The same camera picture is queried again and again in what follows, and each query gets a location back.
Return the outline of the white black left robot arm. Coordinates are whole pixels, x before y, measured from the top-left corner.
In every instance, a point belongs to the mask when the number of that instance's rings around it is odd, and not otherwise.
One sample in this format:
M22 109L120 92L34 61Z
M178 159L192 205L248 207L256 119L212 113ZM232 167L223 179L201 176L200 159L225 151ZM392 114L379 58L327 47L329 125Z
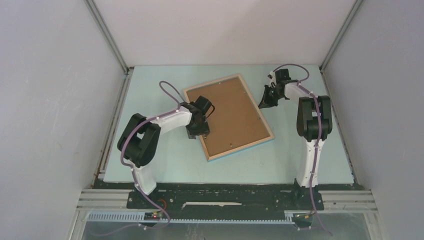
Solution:
M158 194L153 191L157 182L150 162L156 154L160 136L185 127L189 139L206 137L210 133L208 117L215 109L209 99L199 96L196 101L179 102L176 109L157 116L145 117L139 113L131 116L117 148L121 164L130 168L135 188L141 192L138 201L145 208L153 208L158 202Z

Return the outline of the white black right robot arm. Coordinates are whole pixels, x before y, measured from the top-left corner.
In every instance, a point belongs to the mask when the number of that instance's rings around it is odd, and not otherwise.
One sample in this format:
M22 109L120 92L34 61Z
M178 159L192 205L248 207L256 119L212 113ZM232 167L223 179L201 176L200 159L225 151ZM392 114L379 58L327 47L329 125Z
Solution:
M296 131L303 140L304 154L295 183L301 188L318 185L318 166L325 140L333 130L331 99L327 95L316 95L302 85L310 73L303 66L306 77L294 80L289 70L281 65L270 71L269 84L264 86L260 109L278 106L281 99L297 103Z

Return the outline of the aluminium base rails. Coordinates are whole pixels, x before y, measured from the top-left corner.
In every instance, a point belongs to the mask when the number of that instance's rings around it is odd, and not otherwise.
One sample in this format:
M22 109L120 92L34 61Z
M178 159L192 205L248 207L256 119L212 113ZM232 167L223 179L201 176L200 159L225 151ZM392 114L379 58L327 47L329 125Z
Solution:
M83 239L91 221L142 229L175 223L287 224L303 230L327 214L361 214L370 238L385 238L372 192L356 184L322 185L311 194L291 184L183 183L160 183L149 199L127 184L84 189L67 237Z

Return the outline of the right corner aluminium rail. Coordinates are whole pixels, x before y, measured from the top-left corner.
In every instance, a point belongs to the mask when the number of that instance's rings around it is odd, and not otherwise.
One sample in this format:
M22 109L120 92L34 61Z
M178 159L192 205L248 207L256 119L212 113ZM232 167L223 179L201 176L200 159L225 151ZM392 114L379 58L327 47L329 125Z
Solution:
M334 41L332 42L329 50L327 51L319 69L321 73L324 73L328 64L330 63L331 59L333 58L334 53L336 52L337 48L339 47L340 43L343 40L343 37L349 30L350 25L352 24L355 16L357 15L358 11L362 7L364 0L355 0L351 9L349 10L345 20L343 21L339 31L336 34L336 37Z

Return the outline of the corner aluminium rail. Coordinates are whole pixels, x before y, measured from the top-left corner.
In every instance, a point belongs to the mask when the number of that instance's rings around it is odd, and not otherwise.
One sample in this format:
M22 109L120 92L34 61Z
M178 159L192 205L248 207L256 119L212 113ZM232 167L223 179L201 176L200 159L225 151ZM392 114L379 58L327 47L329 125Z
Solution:
M124 74L128 74L129 67L124 60L124 57L119 50L119 47L109 30L107 23L105 19L103 18L100 9L98 8L96 2L94 0L84 0L90 14L93 17L94 22L96 23L97 27L99 28L105 42L107 43L108 47L110 48L111 52L113 53L115 59L117 60L120 68L123 70Z
M343 37L349 30L350 25L352 24L355 16L357 15L358 11L362 7L364 0L355 0L351 9L349 10L345 20L343 21L339 31L336 34L336 37L334 41L332 42L329 50L327 51L319 69L321 73L324 73L328 64L330 63L331 59L333 58L334 53L336 52L337 48L339 47L340 43L343 40Z

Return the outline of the left corner aluminium rail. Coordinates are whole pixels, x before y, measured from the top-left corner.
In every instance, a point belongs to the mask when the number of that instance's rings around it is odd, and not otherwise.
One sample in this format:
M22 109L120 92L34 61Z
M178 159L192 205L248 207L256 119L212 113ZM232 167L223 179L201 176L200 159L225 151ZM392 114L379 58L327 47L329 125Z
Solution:
M93 17L94 22L96 23L97 27L99 28L105 42L107 43L108 47L110 48L111 52L113 53L115 59L117 60L120 68L123 70L124 74L128 74L129 67L124 60L124 57L119 50L119 47L109 30L107 23L105 19L103 18L100 9L98 8L96 2L94 0L84 0L90 14Z

